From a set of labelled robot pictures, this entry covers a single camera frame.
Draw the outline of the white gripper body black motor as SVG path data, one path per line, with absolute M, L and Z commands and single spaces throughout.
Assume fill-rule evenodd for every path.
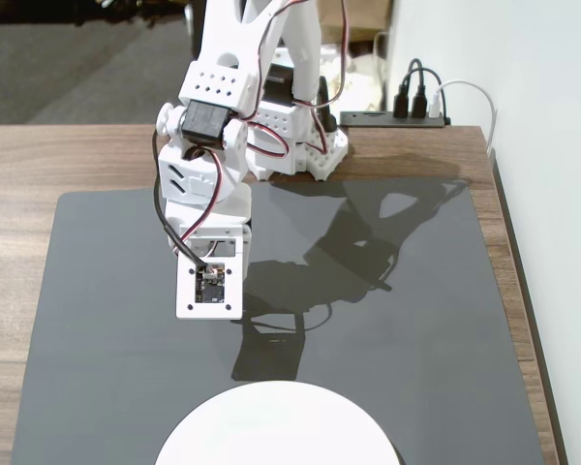
M 172 230 L 194 253 L 249 253 L 252 231 L 252 194 L 238 185 L 226 198 L 209 205 L 210 196 L 164 187 L 164 215 Z

